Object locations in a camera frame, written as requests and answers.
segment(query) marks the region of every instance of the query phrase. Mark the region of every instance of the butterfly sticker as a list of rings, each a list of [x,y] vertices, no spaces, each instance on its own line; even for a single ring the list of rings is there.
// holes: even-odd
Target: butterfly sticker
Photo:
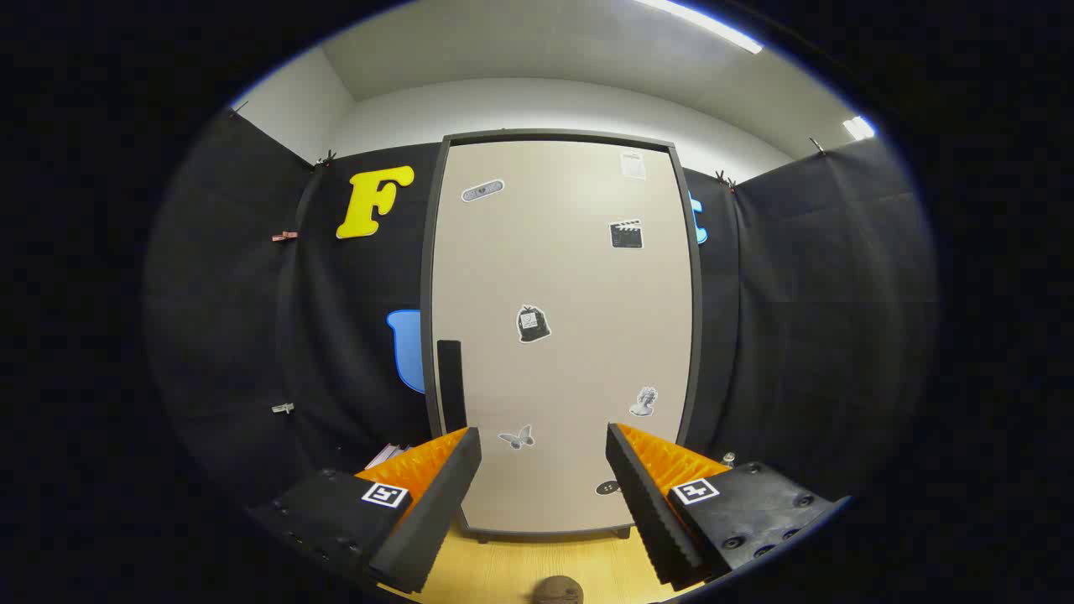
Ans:
[[[499,437],[511,444],[511,448],[519,450],[522,445],[534,446],[534,438],[529,435],[532,428],[529,425],[523,426],[522,431],[518,435],[511,434],[510,432],[503,432]]]

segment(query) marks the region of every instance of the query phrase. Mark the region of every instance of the black block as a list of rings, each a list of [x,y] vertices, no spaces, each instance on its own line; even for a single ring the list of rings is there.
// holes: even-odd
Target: black block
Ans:
[[[322,470],[250,514],[302,555],[355,579],[411,501],[406,489]]]
[[[678,590],[711,576],[714,572],[711,561],[719,561],[719,557],[691,537],[623,431],[613,423],[608,425],[605,457],[661,583],[670,583]]]
[[[421,591],[480,464],[478,429],[470,428],[406,520],[373,557],[373,578],[405,593]]]
[[[676,486],[668,499],[732,571],[795,543],[799,532],[836,507],[757,462]]]

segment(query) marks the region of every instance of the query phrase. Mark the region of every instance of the door frame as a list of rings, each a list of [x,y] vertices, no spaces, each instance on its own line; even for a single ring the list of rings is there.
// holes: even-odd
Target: door frame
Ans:
[[[679,433],[676,444],[688,446],[685,443],[688,433],[690,419],[694,412],[694,397],[697,391],[697,374],[701,355],[701,268],[697,238],[694,234],[694,208],[690,203],[690,191],[686,188],[686,177],[674,144],[654,139],[597,132],[590,130],[556,130],[556,129],[503,129],[448,134],[440,143],[436,158],[433,182],[430,187],[429,207],[425,215],[425,234],[421,258],[421,356],[425,379],[425,406],[429,412],[429,427],[433,437],[444,435],[447,430],[440,421],[440,406],[435,384],[433,368],[433,254],[436,241],[436,216],[439,210],[444,171],[447,167],[448,153],[451,147],[480,143],[503,141],[576,141],[583,143],[600,143],[607,145],[643,148],[667,153],[671,158],[679,184],[679,198],[682,202],[683,228],[690,251],[691,292],[693,305],[693,325],[691,328],[690,373],[686,378],[686,396],[683,401],[682,419],[679,422]]]

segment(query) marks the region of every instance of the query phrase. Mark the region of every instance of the black fabric backdrop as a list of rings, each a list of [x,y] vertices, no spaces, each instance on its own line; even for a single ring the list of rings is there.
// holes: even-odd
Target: black fabric backdrop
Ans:
[[[939,310],[921,205],[869,139],[736,187],[740,337],[710,452],[756,459],[834,499],[895,452]]]
[[[145,332],[180,440],[231,497],[256,503],[313,470],[276,359],[277,278],[309,166],[242,117],[212,121],[176,172],[145,270]]]
[[[195,457],[252,504],[316,468],[357,471],[386,443],[429,440],[424,396],[400,379],[386,319],[419,307],[439,143],[337,158],[314,178],[241,118],[208,132],[176,178],[147,265],[154,360]],[[373,215],[378,231],[338,240],[350,177],[401,166],[415,181]],[[875,141],[735,192],[684,172],[709,231],[687,444],[766,461],[827,498],[856,492],[910,417],[934,320],[912,187]],[[270,241],[291,229],[296,240]],[[271,413],[285,400],[291,415]]]

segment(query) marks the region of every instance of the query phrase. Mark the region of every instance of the paper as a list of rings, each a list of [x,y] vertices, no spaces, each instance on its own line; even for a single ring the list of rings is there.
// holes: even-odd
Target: paper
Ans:
[[[619,163],[623,169],[624,176],[645,179],[645,160],[641,157],[641,152],[630,150],[620,153]]]

